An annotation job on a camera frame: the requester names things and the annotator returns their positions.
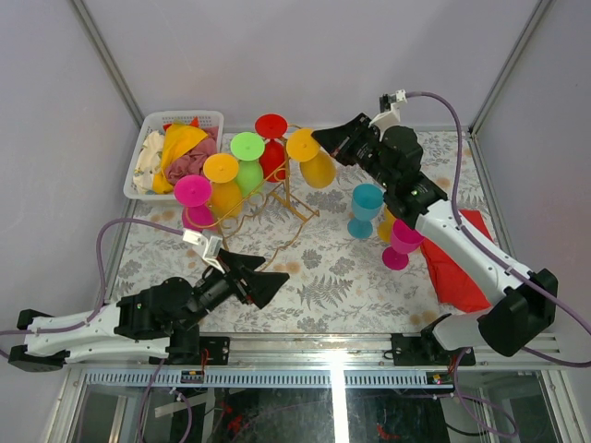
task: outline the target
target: yellow cloth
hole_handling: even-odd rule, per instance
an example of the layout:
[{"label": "yellow cloth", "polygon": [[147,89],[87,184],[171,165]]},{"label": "yellow cloth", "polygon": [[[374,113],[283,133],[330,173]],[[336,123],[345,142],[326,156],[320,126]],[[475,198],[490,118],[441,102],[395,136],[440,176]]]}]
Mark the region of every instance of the yellow cloth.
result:
[{"label": "yellow cloth", "polygon": [[154,175],[152,189],[156,194],[169,194],[173,192],[173,186],[166,180],[164,171],[172,162],[195,148],[207,136],[207,133],[198,127],[178,123],[172,123],[170,125],[166,130],[166,136],[164,138],[160,171]]}]

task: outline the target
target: white cloth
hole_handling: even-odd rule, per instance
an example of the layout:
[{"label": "white cloth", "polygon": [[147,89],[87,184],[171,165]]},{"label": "white cloth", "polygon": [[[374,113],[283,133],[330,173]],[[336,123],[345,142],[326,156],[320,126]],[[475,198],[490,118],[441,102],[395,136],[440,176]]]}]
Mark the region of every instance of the white cloth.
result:
[{"label": "white cloth", "polygon": [[133,172],[133,183],[139,194],[153,192],[154,175],[160,172],[163,147],[164,136],[158,131],[150,132],[144,140]]}]

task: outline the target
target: red napkin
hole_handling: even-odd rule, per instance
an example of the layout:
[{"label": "red napkin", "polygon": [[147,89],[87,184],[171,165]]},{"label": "red napkin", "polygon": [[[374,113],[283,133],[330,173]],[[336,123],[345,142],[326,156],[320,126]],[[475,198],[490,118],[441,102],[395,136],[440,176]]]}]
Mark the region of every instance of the red napkin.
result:
[{"label": "red napkin", "polygon": [[[460,210],[469,222],[490,239],[487,226],[477,210]],[[428,274],[440,303],[449,303],[464,312],[475,312],[490,307],[482,291],[470,277],[427,238],[421,245],[427,261]]]}]

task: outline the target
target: leaf pattern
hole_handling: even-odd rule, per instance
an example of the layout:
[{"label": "leaf pattern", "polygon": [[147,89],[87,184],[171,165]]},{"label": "leaf pattern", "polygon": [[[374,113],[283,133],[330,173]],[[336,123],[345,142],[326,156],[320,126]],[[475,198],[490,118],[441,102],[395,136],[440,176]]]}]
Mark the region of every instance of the leaf pattern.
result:
[{"label": "leaf pattern", "polygon": [[[417,133],[425,149],[423,171],[450,194],[456,159],[453,132]],[[223,136],[223,150],[229,150],[230,135]],[[476,167],[464,145],[458,202],[461,208],[480,210],[494,238]],[[262,310],[241,305],[234,297],[216,308],[200,324],[207,332],[413,332],[444,313],[458,312],[437,302],[420,252],[410,255],[401,272],[386,269],[381,253],[387,246],[376,235],[382,221],[373,221],[374,234],[365,240],[351,237],[346,224],[351,211],[351,194],[361,183],[371,183],[360,168],[338,166],[336,180],[324,189],[309,187],[299,168],[292,168],[294,194],[320,216],[312,218],[297,241],[281,251],[267,269],[290,273],[290,280]],[[268,192],[275,184],[266,184]],[[243,213],[254,213],[263,198],[253,198]],[[181,210],[138,202],[134,217],[182,228]],[[279,245],[299,229],[300,219],[275,200],[242,230],[228,239],[230,249],[240,254],[270,258]],[[171,276],[196,282],[205,265],[190,245],[179,237],[152,228],[131,225],[124,255],[113,289],[113,299],[138,293]]]}]

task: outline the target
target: laundry basket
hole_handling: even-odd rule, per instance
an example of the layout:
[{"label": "laundry basket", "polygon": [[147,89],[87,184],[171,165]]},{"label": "laundry basket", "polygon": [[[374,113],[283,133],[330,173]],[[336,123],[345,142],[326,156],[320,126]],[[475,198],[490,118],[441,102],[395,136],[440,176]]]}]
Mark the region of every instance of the laundry basket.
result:
[{"label": "laundry basket", "polygon": [[123,193],[127,198],[136,200],[148,201],[153,204],[164,204],[164,203],[175,203],[175,196],[171,194],[140,194],[133,183],[133,173],[138,163],[138,156],[141,152],[141,147],[144,140],[152,131],[160,131],[164,134],[164,125],[173,123],[174,121],[180,121],[186,125],[190,124],[194,118],[199,119],[199,127],[212,127],[218,126],[218,137],[217,137],[217,148],[218,152],[222,146],[222,130],[223,130],[223,115],[217,111],[162,111],[159,113],[153,113],[148,115],[141,130],[139,131],[138,141],[136,147],[133,149],[133,155],[131,157],[131,163],[127,170],[126,182],[123,185]]}]

